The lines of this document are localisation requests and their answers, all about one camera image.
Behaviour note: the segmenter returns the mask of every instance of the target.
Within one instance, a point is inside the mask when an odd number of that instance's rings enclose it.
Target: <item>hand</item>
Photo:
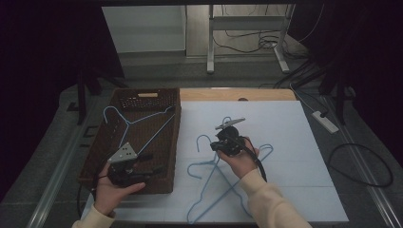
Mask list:
[[[245,139],[245,146],[248,147],[250,150],[255,151],[257,156],[259,155],[259,150],[257,148],[255,148],[254,150],[249,140]],[[228,157],[220,150],[217,151],[217,153],[219,154],[219,157],[222,160],[224,160],[231,166],[232,171],[240,179],[242,179],[250,171],[257,168],[255,162],[252,160],[251,156],[246,151],[241,150],[240,153],[234,157]]]
[[[138,192],[145,187],[145,183],[136,183],[127,188],[120,188],[112,184],[106,176],[110,164],[107,162],[99,175],[95,209],[108,216],[127,195]]]

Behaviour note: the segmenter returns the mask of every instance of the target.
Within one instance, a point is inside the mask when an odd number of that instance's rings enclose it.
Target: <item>power strip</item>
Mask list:
[[[320,117],[321,113],[316,111],[312,113],[312,116],[317,119],[317,121],[322,124],[331,134],[334,134],[338,131],[338,128],[331,122],[327,117]]]

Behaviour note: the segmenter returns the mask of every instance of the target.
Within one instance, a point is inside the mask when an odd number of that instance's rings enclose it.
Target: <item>wicker basket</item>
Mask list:
[[[129,142],[136,152],[158,132],[171,118],[142,153],[151,153],[154,158],[136,166],[136,170],[151,170],[162,165],[163,172],[152,176],[146,187],[138,194],[163,194],[173,190],[175,175],[176,147],[181,121],[181,99],[178,88],[132,89],[120,88],[113,92],[110,105],[116,107],[130,122],[139,120],[157,112],[166,113],[152,116],[146,120],[130,124],[123,139]],[[108,156],[119,149],[126,130],[125,121],[113,108],[106,110],[107,123],[102,121],[97,135],[89,148],[86,161],[78,182],[88,190],[92,188],[92,179]]]

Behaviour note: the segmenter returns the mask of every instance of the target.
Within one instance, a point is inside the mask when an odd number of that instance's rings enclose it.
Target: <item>white table surface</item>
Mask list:
[[[189,164],[214,158],[214,152],[205,137],[200,138],[201,152],[197,152],[196,139],[200,135],[207,135],[215,142],[215,135],[219,132],[215,126],[220,125],[227,116],[232,119],[246,118],[235,127],[242,136],[250,137],[255,147],[266,143],[274,147],[274,151],[262,162],[267,180],[276,183],[283,196],[309,222],[348,221],[298,101],[182,102],[174,191],[171,194],[129,196],[115,210],[116,219],[136,223],[188,223],[189,220],[196,220],[196,223],[254,222],[241,207],[242,203],[247,207],[247,197],[237,185],[235,190],[242,198],[230,190],[211,207],[229,189],[217,169],[206,185],[201,203],[193,208],[187,218],[191,206],[200,199],[202,188],[214,168],[213,165],[192,166],[191,173],[201,176],[201,180],[187,174]],[[259,157],[267,151],[262,150]],[[238,180],[224,161],[220,161],[218,167],[231,183]],[[83,215],[92,203],[92,196],[89,196]]]

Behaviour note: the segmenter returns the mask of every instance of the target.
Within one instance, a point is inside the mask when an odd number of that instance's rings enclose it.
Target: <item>beige sleeve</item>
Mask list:
[[[245,175],[240,186],[248,195],[249,209],[260,228],[311,227],[273,183],[264,181],[258,169]]]
[[[109,228],[114,220],[115,218],[99,213],[92,205],[88,214],[82,220],[74,222],[72,228]]]

